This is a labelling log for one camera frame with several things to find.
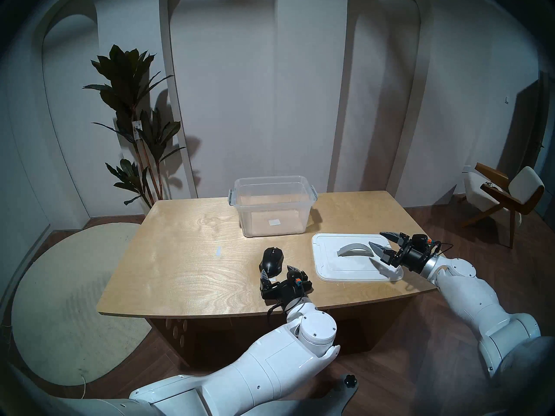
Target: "chair armrest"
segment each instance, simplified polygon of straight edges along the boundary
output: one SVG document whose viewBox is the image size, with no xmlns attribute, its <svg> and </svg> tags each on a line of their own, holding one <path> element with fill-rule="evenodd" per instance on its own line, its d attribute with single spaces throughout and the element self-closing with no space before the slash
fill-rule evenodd
<svg viewBox="0 0 555 416">
<path fill-rule="evenodd" d="M 487 165 L 480 164 L 479 162 L 476 164 L 474 168 L 480 174 L 483 174 L 487 177 L 491 182 L 495 183 L 497 186 L 506 189 L 509 187 L 509 177 L 506 174 L 496 170 L 494 168 L 488 167 Z"/>
<path fill-rule="evenodd" d="M 480 186 L 480 189 L 488 195 L 491 195 L 499 202 L 499 204 L 501 204 L 503 207 L 508 208 L 509 210 L 521 212 L 522 208 L 524 207 L 524 205 L 521 204 L 521 202 L 518 201 L 516 198 L 511 197 L 508 193 L 500 191 L 496 187 L 488 186 L 486 183 L 484 183 L 482 186 Z"/>
</svg>

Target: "white chair cushion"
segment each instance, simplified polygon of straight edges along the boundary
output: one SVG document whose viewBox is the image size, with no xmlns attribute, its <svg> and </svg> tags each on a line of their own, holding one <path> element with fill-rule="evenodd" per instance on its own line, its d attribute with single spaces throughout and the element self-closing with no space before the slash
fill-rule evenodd
<svg viewBox="0 0 555 416">
<path fill-rule="evenodd" d="M 481 211 L 486 211 L 499 204 L 499 202 L 497 202 L 495 198 L 480 189 L 480 186 L 482 186 L 487 181 L 488 180 L 485 177 L 475 172 L 468 172 L 465 176 L 466 199 L 470 204 L 472 204 L 474 207 L 477 207 Z M 499 186 L 493 186 L 498 188 L 500 191 L 503 191 Z M 511 224 L 511 212 L 505 208 L 496 211 L 490 217 L 503 226 L 508 227 Z M 522 218 L 519 212 L 516 212 L 514 216 L 514 222 L 516 227 L 520 226 Z"/>
<path fill-rule="evenodd" d="M 524 204 L 540 186 L 543 182 L 535 171 L 524 167 L 509 184 L 509 193 Z"/>
</svg>

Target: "clear plastic storage bin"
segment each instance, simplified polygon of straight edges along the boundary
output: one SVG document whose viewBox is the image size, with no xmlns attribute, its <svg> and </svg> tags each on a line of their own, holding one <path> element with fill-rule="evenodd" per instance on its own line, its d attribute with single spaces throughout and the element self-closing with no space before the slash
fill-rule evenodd
<svg viewBox="0 0 555 416">
<path fill-rule="evenodd" d="M 239 212 L 245 237 L 302 234 L 318 194 L 302 176 L 235 180 L 229 205 Z"/>
</svg>

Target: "beige rug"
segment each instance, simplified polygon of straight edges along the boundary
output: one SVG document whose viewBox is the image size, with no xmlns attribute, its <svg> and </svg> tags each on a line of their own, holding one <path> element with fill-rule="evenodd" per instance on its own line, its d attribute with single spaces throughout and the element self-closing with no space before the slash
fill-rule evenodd
<svg viewBox="0 0 555 416">
<path fill-rule="evenodd" d="M 45 252 L 13 300 L 17 349 L 38 376 L 59 385 L 91 382 L 115 368 L 150 331 L 144 319 L 96 311 L 137 224 L 99 225 Z"/>
</svg>

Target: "tag on plant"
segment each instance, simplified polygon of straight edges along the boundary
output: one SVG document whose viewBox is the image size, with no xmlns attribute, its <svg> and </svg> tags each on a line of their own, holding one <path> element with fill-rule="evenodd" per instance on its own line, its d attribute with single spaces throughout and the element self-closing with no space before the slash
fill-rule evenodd
<svg viewBox="0 0 555 416">
<path fill-rule="evenodd" d="M 138 129 L 140 129 L 141 131 L 143 130 L 143 124 L 141 121 L 139 120 L 134 120 L 132 123 L 133 126 L 133 137 L 135 138 L 135 140 L 140 140 L 140 134 L 137 131 Z"/>
</svg>

